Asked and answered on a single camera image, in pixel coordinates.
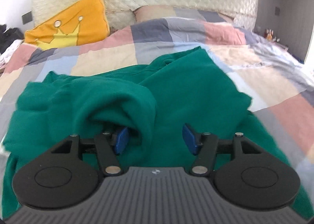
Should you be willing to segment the bottles on nightstand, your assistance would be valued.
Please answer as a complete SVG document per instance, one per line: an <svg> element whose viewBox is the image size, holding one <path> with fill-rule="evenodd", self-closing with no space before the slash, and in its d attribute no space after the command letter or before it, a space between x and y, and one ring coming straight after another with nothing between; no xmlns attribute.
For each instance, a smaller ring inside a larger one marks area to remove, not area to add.
<svg viewBox="0 0 314 224"><path fill-rule="evenodd" d="M264 38L271 42L277 42L277 43L280 42L280 38L276 37L274 35L274 31L268 28L265 29Z"/></svg>

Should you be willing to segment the patchwork plaid duvet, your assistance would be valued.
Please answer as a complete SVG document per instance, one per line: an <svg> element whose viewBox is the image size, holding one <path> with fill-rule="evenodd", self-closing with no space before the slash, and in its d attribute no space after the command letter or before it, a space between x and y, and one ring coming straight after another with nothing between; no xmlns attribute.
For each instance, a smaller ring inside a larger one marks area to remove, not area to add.
<svg viewBox="0 0 314 224"><path fill-rule="evenodd" d="M169 17L127 26L105 40L43 51L20 45L1 76L1 136L30 81L58 74L90 76L149 64L200 46L252 98L263 123L294 167L313 165L313 71L289 52L229 23Z"/></svg>

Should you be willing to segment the white clothes pile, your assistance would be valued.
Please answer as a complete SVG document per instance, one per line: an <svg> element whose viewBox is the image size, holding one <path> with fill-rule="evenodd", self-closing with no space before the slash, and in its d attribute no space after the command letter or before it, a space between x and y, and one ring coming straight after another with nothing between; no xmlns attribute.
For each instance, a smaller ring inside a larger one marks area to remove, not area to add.
<svg viewBox="0 0 314 224"><path fill-rule="evenodd" d="M5 65L10 61L13 53L23 43L23 40L17 39L1 54L0 57L0 68L4 68Z"/></svg>

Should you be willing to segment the grey wardrobe cabinet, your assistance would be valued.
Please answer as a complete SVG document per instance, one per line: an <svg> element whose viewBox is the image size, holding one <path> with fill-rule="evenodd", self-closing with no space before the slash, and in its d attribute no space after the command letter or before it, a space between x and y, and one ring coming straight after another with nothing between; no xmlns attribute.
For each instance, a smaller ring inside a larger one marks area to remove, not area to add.
<svg viewBox="0 0 314 224"><path fill-rule="evenodd" d="M313 0L259 0L254 31L262 36L266 29L304 63L313 32Z"/></svg>

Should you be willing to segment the yellow crown pillow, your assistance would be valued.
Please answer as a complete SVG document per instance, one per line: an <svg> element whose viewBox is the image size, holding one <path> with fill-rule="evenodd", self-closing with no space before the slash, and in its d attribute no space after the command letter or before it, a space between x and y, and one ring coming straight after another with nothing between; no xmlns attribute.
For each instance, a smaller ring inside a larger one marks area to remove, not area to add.
<svg viewBox="0 0 314 224"><path fill-rule="evenodd" d="M42 50L80 46L110 34L104 0L79 0L25 32L25 43Z"/></svg>

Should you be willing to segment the plaid bed pillow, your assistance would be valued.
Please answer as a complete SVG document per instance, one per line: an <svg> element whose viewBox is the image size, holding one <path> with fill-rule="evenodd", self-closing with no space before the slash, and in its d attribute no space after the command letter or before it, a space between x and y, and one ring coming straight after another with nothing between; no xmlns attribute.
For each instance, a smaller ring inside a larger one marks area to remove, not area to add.
<svg viewBox="0 0 314 224"><path fill-rule="evenodd" d="M151 19L159 19L166 17L181 17L212 23L218 22L234 23L233 17L218 12L189 8L176 8L164 5L142 6L134 10L133 13L135 15L137 23L149 21Z"/></svg>

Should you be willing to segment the black clothes pile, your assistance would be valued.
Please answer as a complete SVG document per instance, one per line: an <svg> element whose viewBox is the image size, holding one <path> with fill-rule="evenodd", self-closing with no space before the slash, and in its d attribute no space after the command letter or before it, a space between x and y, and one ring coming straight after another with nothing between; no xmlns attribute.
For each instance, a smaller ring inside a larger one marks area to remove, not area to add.
<svg viewBox="0 0 314 224"><path fill-rule="evenodd" d="M23 40L24 34L19 28L7 29L6 24L0 25L0 53L3 54L5 50L15 41Z"/></svg>

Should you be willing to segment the dark wall socket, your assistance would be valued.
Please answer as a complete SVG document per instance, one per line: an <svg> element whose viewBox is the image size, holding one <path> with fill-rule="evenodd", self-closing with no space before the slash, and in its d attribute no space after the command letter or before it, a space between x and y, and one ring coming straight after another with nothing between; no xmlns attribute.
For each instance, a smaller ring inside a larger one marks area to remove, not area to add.
<svg viewBox="0 0 314 224"><path fill-rule="evenodd" d="M21 18L22 18L22 24L23 24L23 25L26 25L26 24L32 22L32 12L29 11L29 12L23 14L23 15L21 16Z"/></svg>

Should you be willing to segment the green sweatshirt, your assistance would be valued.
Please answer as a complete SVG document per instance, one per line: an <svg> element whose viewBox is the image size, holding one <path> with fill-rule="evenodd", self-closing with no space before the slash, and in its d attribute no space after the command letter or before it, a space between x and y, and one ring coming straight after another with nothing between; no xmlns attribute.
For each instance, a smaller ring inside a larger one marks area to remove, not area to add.
<svg viewBox="0 0 314 224"><path fill-rule="evenodd" d="M19 208L12 179L20 168L70 134L92 138L116 125L131 130L118 157L123 168L189 168L195 158L182 138L186 123L224 139L243 132L286 162L272 136L249 111L251 101L201 48L94 76L50 72L42 82L28 83L17 99L4 139L10 156L2 215L8 218Z"/></svg>

